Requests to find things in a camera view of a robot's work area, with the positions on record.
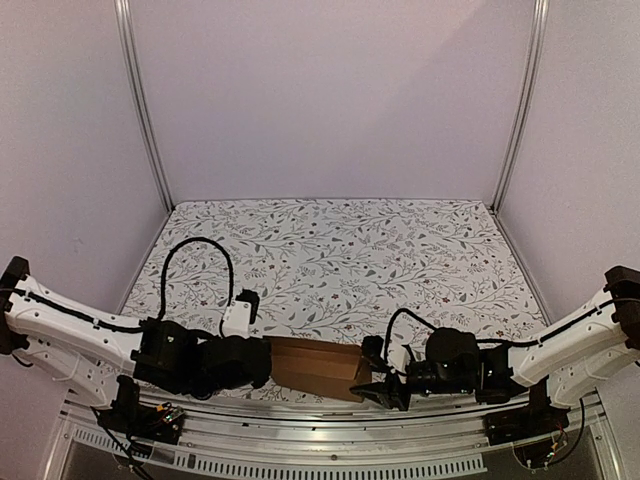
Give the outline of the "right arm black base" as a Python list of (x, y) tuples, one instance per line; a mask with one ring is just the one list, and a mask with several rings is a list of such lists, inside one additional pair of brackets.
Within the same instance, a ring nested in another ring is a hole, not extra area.
[(490, 446), (516, 442), (568, 427), (568, 413), (551, 405), (546, 384), (539, 382), (529, 389), (527, 405), (486, 415), (484, 433)]

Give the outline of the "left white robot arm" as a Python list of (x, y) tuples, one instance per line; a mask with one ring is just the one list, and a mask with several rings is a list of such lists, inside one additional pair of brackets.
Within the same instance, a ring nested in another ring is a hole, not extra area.
[(175, 321), (112, 315), (51, 291), (15, 256), (1, 275), (1, 352), (42, 368), (86, 405), (110, 406), (111, 419), (138, 434), (149, 423), (146, 408), (129, 396), (116, 398), (128, 380), (199, 400), (266, 384), (270, 344), (250, 333), (258, 306), (256, 292), (242, 291), (225, 309), (217, 335)]

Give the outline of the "brown cardboard box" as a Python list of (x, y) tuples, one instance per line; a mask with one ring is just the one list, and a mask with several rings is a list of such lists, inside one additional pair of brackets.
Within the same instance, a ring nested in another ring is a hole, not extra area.
[(372, 372), (356, 344), (269, 337), (271, 378), (280, 387), (350, 403), (363, 398), (352, 387), (372, 382)]

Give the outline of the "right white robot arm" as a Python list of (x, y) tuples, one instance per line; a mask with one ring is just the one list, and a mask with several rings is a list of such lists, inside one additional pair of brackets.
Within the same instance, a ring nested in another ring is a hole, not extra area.
[(639, 273), (615, 266), (605, 279), (582, 307), (526, 340), (477, 338), (431, 326), (417, 360), (409, 347), (392, 346), (389, 334), (368, 336), (362, 356), (384, 378), (350, 391), (405, 411), (417, 394), (472, 394), (495, 405), (541, 386), (543, 397), (523, 407), (516, 421), (524, 435), (537, 436), (554, 422), (555, 408), (571, 407), (639, 358)]

